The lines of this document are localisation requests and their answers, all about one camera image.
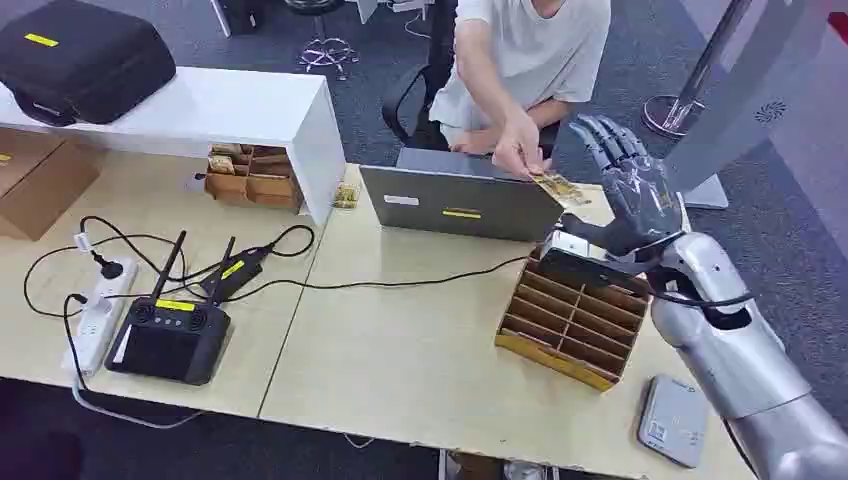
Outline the person's right hand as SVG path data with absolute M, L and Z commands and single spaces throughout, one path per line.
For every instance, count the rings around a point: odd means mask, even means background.
M 551 160 L 543 157 L 539 130 L 526 112 L 519 110 L 507 115 L 492 163 L 518 177 L 541 175 L 549 170 Z

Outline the person's left hand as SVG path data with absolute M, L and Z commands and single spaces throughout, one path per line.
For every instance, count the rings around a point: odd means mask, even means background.
M 500 134 L 491 129 L 462 131 L 450 141 L 450 150 L 469 155 L 491 154 L 499 141 Z

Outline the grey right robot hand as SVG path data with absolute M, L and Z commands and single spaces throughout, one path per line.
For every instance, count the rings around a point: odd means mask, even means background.
M 599 168 L 613 220 L 597 226 L 565 214 L 565 232 L 622 257 L 683 231 L 681 204 L 667 183 L 663 161 L 649 154 L 632 130 L 607 116 L 583 114 L 569 128 Z

